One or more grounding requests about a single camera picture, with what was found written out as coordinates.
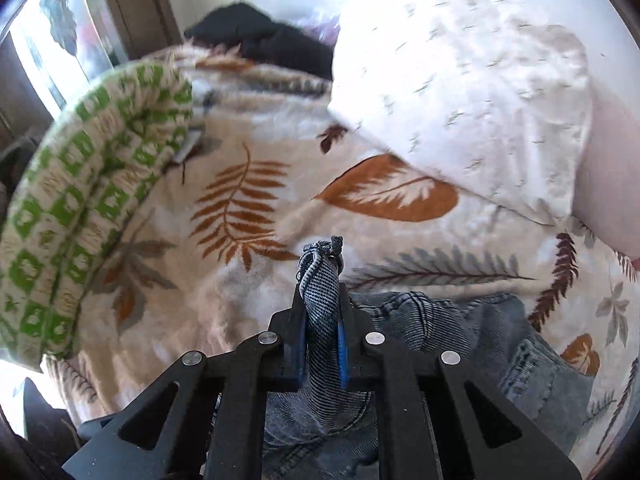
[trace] beige blanket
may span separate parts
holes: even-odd
[[[318,79],[199,56],[170,54],[194,94],[211,90],[204,136],[94,279],[73,357],[49,362],[76,424],[126,406],[187,350],[264,330],[290,305],[302,247],[337,234],[351,290],[516,294],[567,365],[594,376],[572,460],[586,477],[611,453],[638,367],[628,258],[577,221],[536,224],[380,152],[332,121]]]

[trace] white pillowcase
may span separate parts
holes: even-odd
[[[350,0],[330,112],[534,221],[571,213],[591,126],[582,43],[514,0]]]

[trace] green and white fabric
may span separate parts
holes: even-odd
[[[0,240],[0,357],[63,356],[85,288],[180,149],[191,84],[142,62],[92,85],[48,131]]]

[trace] silver screw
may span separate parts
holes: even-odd
[[[261,345],[272,345],[278,340],[278,334],[275,332],[261,332],[258,335],[258,343]]]
[[[460,362],[460,354],[453,350],[447,350],[440,356],[442,362],[446,365],[457,365]]]
[[[364,341],[370,345],[382,345],[382,343],[385,342],[385,335],[380,332],[369,332],[364,336]]]
[[[182,362],[187,366],[193,366],[202,361],[202,354],[197,350],[191,350],[182,356]]]

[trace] jeans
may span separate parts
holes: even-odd
[[[270,480],[378,478],[372,394],[340,387],[337,367],[338,275],[342,239],[306,246],[300,294],[307,311],[306,369],[295,394],[269,394],[263,477]],[[564,453],[587,410],[593,377],[579,374],[532,329],[511,294],[467,302],[420,292],[350,294],[376,330],[414,351],[455,350],[476,365]]]

